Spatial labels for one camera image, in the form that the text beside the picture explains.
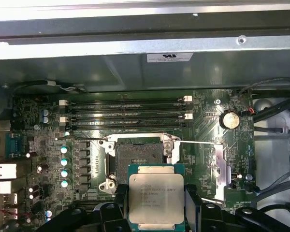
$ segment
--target motherboard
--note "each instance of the motherboard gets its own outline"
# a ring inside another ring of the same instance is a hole
[[[255,197],[252,104],[234,89],[15,96],[6,160],[29,160],[34,230],[67,207],[88,212],[128,184],[131,164],[183,164],[184,184],[234,212]]]

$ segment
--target sticker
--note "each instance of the sticker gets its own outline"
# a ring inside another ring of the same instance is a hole
[[[148,63],[189,61],[193,53],[147,54]]]

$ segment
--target screw hole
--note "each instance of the screw hole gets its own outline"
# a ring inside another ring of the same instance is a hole
[[[237,44],[242,45],[246,42],[246,37],[244,35],[241,35],[240,37],[237,38]]]

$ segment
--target cable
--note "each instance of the cable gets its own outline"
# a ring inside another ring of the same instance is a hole
[[[259,85],[262,85],[262,84],[266,84],[266,83],[269,83],[269,82],[273,82],[273,81],[288,81],[290,82],[290,77],[275,77],[275,78],[271,78],[271,79],[265,79],[265,80],[262,80],[262,81],[259,81],[259,82],[255,82],[249,86],[246,86],[244,88],[242,88],[239,93],[238,93],[238,96],[242,95],[246,90],[250,89],[250,88],[253,88],[253,87],[256,87],[256,86],[259,86]]]
[[[260,122],[288,109],[290,109],[290,99],[285,100],[277,105],[271,106],[267,109],[261,110],[257,115],[253,117],[253,121],[254,123]]]
[[[78,136],[75,136],[75,135],[66,135],[64,137],[55,138],[56,141],[57,140],[65,140],[65,139],[93,140],[93,141],[106,140],[106,139],[102,139],[102,138],[78,137]]]
[[[9,212],[9,211],[4,210],[4,209],[0,209],[0,212],[1,212],[1,213],[4,213],[4,214],[16,215],[16,216],[28,216],[28,215],[29,215],[29,214],[17,214],[17,213],[12,213],[12,212]]]
[[[264,188],[262,190],[260,189],[260,190],[258,190],[256,192],[257,193],[267,192],[267,191],[271,190],[272,188],[274,188],[275,186],[277,186],[278,184],[280,184],[281,182],[283,182],[284,180],[286,180],[289,177],[290,177],[290,172],[287,172],[284,175],[282,175],[280,178],[278,178],[276,181],[274,181],[269,187]]]
[[[255,197],[251,203],[250,203],[250,206],[251,207],[254,207],[256,208],[257,207],[257,202],[269,197],[269,196],[272,196],[276,193],[279,193],[279,192],[283,192],[283,191],[286,191],[290,189],[290,181],[286,181],[284,183],[281,183],[279,185],[276,185],[274,188],[272,188],[271,190],[267,191],[267,192],[264,192],[264,193],[261,193],[260,195],[258,195],[257,197]]]
[[[48,81],[48,80],[26,81],[26,82],[16,84],[13,87],[13,92],[15,93],[17,90],[21,88],[30,87],[30,86],[58,86],[59,88],[65,91],[74,90],[78,93],[87,93],[87,91],[85,91],[84,89],[75,87],[72,84],[64,83],[64,82]]]
[[[254,131],[266,132],[266,133],[282,133],[282,128],[263,128],[263,127],[254,127]]]
[[[288,210],[290,213],[290,203],[271,204],[271,205],[261,208],[260,211],[266,213],[268,211],[275,210],[275,209],[285,209],[285,210]]]
[[[285,90],[257,90],[258,94],[253,94],[252,99],[264,99],[264,98],[290,98],[290,91]]]
[[[261,212],[268,212],[268,211],[271,211],[271,210],[274,210],[274,209],[288,209],[287,206],[285,204],[271,204],[271,205],[268,205],[266,207],[263,207],[260,209]]]

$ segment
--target red wire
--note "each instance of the red wire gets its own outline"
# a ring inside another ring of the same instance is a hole
[[[254,113],[255,113],[254,109],[253,109],[253,108],[251,108],[251,107],[248,109],[248,111],[249,111],[249,112],[251,112],[252,114],[254,114]]]
[[[16,213],[12,213],[12,212],[9,212],[7,210],[4,210],[4,209],[0,209],[0,212],[1,213],[6,213],[6,214],[9,214],[9,215],[16,215],[16,216],[29,216],[29,214],[16,214]]]

